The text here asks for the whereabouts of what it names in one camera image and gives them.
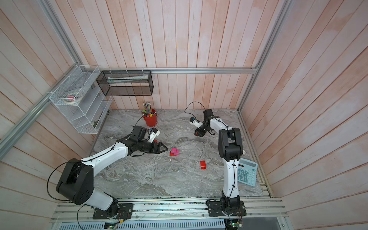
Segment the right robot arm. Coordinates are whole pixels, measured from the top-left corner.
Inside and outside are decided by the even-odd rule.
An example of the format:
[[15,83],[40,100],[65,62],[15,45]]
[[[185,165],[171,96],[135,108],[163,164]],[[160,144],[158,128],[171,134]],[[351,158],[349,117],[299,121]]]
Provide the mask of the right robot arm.
[[224,186],[220,205],[223,213],[232,214],[240,209],[241,204],[237,179],[238,166],[243,154],[241,131],[228,126],[219,116],[215,116],[211,109],[204,110],[203,114],[202,122],[192,117],[190,123],[196,127],[195,136],[204,137],[206,133],[218,134],[218,153],[224,164]]

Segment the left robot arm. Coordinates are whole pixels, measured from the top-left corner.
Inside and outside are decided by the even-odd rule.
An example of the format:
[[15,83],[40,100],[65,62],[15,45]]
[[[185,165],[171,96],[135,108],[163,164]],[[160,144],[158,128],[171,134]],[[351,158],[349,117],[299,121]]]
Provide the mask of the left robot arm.
[[104,212],[108,218],[114,218],[119,212],[116,198],[94,188],[94,178],[103,169],[127,156],[134,156],[134,152],[142,155],[161,154],[168,148],[155,139],[160,135],[154,128],[149,134],[147,129],[134,126],[127,136],[118,139],[115,143],[90,157],[66,162],[56,191],[76,205],[86,205]]

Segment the red pen cup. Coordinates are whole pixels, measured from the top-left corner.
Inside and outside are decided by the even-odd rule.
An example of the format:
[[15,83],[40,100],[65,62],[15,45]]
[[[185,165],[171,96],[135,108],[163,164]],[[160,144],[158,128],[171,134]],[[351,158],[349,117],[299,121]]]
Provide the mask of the red pen cup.
[[158,116],[154,109],[152,109],[152,113],[150,114],[143,114],[143,119],[146,122],[146,125],[149,127],[155,127],[158,123]]

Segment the pens in cup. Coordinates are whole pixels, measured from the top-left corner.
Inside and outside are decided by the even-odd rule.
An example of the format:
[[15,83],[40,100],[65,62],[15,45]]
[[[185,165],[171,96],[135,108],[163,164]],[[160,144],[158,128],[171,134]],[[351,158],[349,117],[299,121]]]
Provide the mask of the pens in cup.
[[153,117],[153,115],[155,115],[156,112],[153,111],[150,102],[144,102],[143,107],[144,107],[144,109],[142,110],[143,115],[145,115],[146,117]]

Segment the calculator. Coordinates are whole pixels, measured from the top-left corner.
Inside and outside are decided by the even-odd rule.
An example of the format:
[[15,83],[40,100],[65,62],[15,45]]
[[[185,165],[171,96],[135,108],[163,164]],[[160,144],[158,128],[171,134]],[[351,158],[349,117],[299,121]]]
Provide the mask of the calculator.
[[256,185],[258,164],[247,159],[239,160],[237,178],[239,183],[249,186]]

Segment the black mesh basket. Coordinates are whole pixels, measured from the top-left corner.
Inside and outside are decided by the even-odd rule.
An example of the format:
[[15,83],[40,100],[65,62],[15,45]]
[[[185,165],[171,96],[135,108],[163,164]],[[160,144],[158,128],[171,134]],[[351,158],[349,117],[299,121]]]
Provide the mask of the black mesh basket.
[[105,96],[151,96],[154,89],[150,71],[102,71],[96,82]]

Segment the tape roll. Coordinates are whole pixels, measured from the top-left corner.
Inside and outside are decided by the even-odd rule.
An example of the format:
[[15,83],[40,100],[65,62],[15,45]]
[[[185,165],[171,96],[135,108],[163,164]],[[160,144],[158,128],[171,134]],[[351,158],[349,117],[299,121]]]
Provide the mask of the tape roll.
[[80,101],[81,96],[78,92],[71,92],[68,93],[64,98],[63,98],[63,102],[65,104],[76,104]]

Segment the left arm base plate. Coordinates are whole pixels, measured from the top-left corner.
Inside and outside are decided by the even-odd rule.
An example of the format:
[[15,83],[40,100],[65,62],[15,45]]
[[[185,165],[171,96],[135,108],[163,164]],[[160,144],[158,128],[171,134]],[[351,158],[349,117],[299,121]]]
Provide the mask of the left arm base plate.
[[106,211],[96,208],[93,219],[130,219],[133,207],[132,203],[116,203]]

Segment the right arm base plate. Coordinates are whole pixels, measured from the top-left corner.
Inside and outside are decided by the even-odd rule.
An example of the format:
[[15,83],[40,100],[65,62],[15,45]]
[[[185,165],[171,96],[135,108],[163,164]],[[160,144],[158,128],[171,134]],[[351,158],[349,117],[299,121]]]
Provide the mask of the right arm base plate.
[[210,217],[222,217],[222,216],[246,216],[245,205],[243,201],[240,201],[239,206],[224,208],[220,201],[213,199],[207,200],[206,205],[208,207],[208,213]]

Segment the aluminium rail front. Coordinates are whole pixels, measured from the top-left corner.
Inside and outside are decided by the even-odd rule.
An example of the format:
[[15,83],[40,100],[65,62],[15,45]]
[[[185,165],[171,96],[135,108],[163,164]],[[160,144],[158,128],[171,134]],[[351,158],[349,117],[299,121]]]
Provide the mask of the aluminium rail front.
[[[120,199],[119,204],[133,204],[131,220],[160,219],[208,219],[207,198],[138,198]],[[280,198],[243,197],[242,212],[247,218],[252,217],[287,217],[288,213]],[[93,221],[94,210],[72,203],[58,204],[51,222]]]

